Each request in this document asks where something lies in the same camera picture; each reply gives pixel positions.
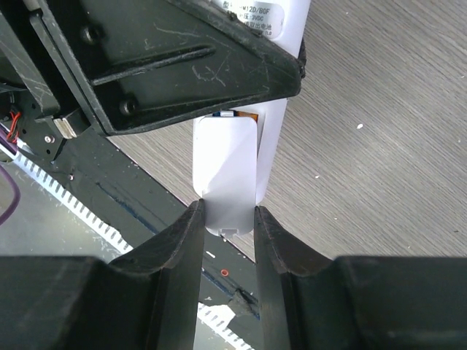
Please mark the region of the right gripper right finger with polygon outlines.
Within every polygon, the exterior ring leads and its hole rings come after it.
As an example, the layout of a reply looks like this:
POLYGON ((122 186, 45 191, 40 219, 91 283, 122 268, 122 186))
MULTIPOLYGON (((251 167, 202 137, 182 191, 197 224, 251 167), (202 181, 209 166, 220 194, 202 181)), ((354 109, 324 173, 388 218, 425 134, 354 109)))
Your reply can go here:
POLYGON ((466 259, 329 259, 255 209, 266 349, 464 349, 466 259))

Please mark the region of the blue battery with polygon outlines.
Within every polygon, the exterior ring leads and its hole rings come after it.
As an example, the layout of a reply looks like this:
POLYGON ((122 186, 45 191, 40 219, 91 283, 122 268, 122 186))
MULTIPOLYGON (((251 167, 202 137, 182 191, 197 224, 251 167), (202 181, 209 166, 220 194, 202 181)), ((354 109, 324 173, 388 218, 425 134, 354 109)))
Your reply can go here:
POLYGON ((219 111, 212 114, 213 117, 234 117, 235 111, 227 110, 227 111, 219 111))

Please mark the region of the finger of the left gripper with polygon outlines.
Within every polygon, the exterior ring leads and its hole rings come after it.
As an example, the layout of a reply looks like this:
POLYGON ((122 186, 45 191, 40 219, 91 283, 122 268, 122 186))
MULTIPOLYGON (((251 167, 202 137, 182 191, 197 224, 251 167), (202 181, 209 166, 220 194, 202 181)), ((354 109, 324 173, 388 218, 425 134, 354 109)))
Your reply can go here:
POLYGON ((298 62, 300 65, 300 75, 303 79, 306 76, 306 45, 303 39, 301 40, 301 46, 298 53, 298 62))
POLYGON ((85 116, 107 136, 301 89, 291 54, 207 1, 41 1, 30 21, 85 116))

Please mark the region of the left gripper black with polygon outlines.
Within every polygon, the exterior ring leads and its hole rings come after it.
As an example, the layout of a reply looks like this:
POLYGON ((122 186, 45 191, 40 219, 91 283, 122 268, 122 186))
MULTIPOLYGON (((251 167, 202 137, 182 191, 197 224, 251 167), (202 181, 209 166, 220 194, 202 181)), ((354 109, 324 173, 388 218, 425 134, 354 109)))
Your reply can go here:
POLYGON ((17 94, 19 137, 40 164, 78 164, 86 156, 80 136, 91 126, 71 70, 40 9, 1 2, 1 88, 17 94))

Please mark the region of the white remote control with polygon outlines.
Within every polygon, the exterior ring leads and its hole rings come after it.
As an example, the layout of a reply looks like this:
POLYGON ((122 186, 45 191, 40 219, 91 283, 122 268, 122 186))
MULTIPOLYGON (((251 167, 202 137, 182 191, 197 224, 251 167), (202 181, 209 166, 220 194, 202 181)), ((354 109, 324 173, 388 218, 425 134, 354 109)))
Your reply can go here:
MULTIPOLYGON (((225 11, 233 12, 246 26, 260 33, 306 63, 304 29, 309 1, 215 1, 225 11)), ((258 115, 258 157, 256 203, 266 194, 271 168, 285 116, 287 98, 239 108, 241 112, 258 115)))

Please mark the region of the white battery cover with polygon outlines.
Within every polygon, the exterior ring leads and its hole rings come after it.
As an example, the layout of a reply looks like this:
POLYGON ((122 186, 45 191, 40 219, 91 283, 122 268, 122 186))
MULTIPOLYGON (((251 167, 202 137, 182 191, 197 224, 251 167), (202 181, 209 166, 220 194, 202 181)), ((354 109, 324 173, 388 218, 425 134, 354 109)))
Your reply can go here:
POLYGON ((231 238, 252 231, 257 123, 251 117, 202 117, 193 128, 193 188, 205 203, 205 228, 231 238))

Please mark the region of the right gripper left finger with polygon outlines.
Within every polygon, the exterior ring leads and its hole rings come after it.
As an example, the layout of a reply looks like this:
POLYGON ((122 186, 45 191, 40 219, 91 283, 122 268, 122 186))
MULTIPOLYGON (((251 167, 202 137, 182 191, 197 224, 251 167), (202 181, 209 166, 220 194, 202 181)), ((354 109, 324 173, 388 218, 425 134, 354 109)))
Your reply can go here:
POLYGON ((128 253, 1 259, 3 349, 191 349, 205 205, 128 253))

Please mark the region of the orange battery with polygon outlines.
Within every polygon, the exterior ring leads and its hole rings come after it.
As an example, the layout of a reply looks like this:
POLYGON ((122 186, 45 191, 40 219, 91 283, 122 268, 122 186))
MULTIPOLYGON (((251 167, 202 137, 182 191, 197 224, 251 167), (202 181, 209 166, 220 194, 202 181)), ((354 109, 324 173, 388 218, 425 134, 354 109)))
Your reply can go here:
POLYGON ((244 111, 234 111, 233 112, 233 115, 235 117, 249 117, 249 118, 252 118, 254 121, 258 121, 258 114, 256 113, 252 113, 252 112, 244 112, 244 111))

